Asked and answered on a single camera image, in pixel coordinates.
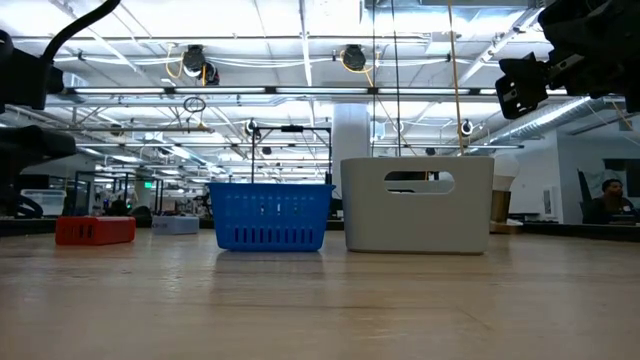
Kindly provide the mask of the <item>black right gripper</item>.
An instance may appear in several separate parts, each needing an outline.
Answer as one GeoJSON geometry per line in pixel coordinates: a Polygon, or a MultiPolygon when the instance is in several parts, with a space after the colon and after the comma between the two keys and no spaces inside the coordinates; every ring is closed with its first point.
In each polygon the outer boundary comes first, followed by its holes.
{"type": "Polygon", "coordinates": [[[619,95],[628,112],[640,112],[640,0],[555,0],[538,22],[553,46],[547,65],[533,52],[499,61],[504,118],[536,110],[547,83],[570,96],[619,95]]]}

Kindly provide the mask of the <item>light blue charger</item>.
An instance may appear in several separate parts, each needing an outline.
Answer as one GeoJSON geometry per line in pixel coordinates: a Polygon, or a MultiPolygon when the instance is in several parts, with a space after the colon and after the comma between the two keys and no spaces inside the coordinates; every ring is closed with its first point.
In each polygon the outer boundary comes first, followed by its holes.
{"type": "Polygon", "coordinates": [[[154,216],[151,229],[154,235],[197,234],[200,219],[195,216],[154,216]]]}

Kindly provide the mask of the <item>red charger with ports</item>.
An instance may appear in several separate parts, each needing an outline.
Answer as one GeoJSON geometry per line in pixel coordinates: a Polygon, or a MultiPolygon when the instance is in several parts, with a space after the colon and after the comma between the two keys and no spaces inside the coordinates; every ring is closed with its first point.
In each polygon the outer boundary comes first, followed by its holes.
{"type": "Polygon", "coordinates": [[[62,246],[103,246],[130,243],[135,239],[133,217],[60,217],[56,221],[55,243],[62,246]]]}

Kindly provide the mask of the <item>white bulb lamp metal base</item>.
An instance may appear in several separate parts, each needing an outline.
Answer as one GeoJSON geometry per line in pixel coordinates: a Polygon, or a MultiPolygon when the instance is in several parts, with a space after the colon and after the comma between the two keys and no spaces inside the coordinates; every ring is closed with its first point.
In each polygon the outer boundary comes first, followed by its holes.
{"type": "Polygon", "coordinates": [[[490,222],[492,234],[516,234],[521,231],[522,223],[509,219],[511,186],[518,176],[519,169],[519,162],[513,155],[498,154],[494,156],[490,222]]]}

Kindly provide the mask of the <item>person seated far away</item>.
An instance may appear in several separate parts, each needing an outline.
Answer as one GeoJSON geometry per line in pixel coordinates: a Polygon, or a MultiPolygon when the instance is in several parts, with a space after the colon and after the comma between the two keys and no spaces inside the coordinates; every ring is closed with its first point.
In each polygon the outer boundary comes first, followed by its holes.
{"type": "Polygon", "coordinates": [[[584,203],[584,224],[633,225],[640,223],[640,212],[624,196],[623,184],[608,179],[601,185],[602,195],[584,203]]]}

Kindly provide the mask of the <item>grey plastic bin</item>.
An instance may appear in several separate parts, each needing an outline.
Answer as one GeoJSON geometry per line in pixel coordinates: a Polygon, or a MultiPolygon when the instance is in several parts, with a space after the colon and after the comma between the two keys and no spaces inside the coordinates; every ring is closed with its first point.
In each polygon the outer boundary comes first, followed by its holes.
{"type": "Polygon", "coordinates": [[[340,175],[348,250],[487,251],[493,158],[351,158],[340,163],[340,175]]]}

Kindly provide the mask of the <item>white building column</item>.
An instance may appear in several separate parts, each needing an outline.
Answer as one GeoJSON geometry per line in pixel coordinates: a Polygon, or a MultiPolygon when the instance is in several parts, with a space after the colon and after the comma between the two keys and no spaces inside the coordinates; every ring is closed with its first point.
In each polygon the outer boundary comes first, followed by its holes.
{"type": "Polygon", "coordinates": [[[370,155],[370,115],[366,103],[338,103],[333,107],[333,181],[341,182],[340,163],[370,155]]]}

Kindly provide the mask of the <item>blue slotted plastic basket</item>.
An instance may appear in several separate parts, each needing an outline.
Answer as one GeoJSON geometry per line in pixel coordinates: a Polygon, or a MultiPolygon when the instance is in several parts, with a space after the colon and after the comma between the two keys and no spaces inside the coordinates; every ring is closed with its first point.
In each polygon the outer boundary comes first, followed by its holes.
{"type": "Polygon", "coordinates": [[[323,246],[332,185],[210,183],[208,189],[221,249],[316,252],[323,246]]]}

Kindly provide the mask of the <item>clear plastic storage tub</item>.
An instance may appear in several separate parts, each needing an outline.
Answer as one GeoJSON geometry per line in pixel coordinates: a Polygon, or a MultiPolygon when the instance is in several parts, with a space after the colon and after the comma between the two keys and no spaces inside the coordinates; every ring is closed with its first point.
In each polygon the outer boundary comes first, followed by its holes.
{"type": "Polygon", "coordinates": [[[66,199],[64,190],[23,189],[20,194],[37,202],[43,208],[44,217],[63,214],[66,199]]]}

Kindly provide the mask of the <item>black background rig frame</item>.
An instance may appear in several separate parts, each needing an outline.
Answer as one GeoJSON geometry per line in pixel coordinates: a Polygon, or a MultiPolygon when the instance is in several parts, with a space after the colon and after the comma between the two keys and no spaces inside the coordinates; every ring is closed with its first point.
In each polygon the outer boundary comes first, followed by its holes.
{"type": "Polygon", "coordinates": [[[333,139],[332,129],[327,127],[302,126],[302,125],[281,125],[281,126],[259,126],[251,122],[251,182],[255,182],[256,168],[256,148],[258,147],[257,134],[262,130],[266,133],[261,136],[265,140],[273,131],[281,133],[300,133],[309,131],[314,134],[321,143],[328,149],[328,165],[324,175],[324,183],[331,184],[333,180],[333,139]]]}

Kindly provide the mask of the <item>black aluminium table frame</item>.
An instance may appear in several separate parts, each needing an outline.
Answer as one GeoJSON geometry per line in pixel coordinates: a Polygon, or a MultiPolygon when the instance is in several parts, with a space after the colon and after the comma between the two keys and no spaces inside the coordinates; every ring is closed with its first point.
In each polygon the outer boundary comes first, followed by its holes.
{"type": "MultiPolygon", "coordinates": [[[[0,219],[0,237],[55,232],[55,219],[0,219]]],[[[640,244],[640,226],[524,222],[522,233],[640,244]]]]}

